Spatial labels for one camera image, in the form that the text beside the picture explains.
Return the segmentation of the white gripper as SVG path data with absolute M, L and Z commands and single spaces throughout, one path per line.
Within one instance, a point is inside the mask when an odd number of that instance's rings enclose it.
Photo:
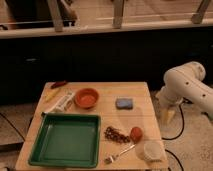
M 174 107 L 182 103 L 182 98 L 168 87 L 162 87 L 156 94 L 159 104 L 163 110 L 162 120 L 164 124 L 169 124 L 175 115 Z

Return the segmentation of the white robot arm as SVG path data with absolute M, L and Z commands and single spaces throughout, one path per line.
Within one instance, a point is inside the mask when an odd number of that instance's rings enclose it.
M 161 106 L 161 121 L 168 124 L 173 118 L 174 107 L 183 99 L 191 101 L 213 120 L 213 88 L 202 82 L 206 71 L 199 62 L 188 62 L 173 67 L 164 74 L 164 86 L 156 94 Z

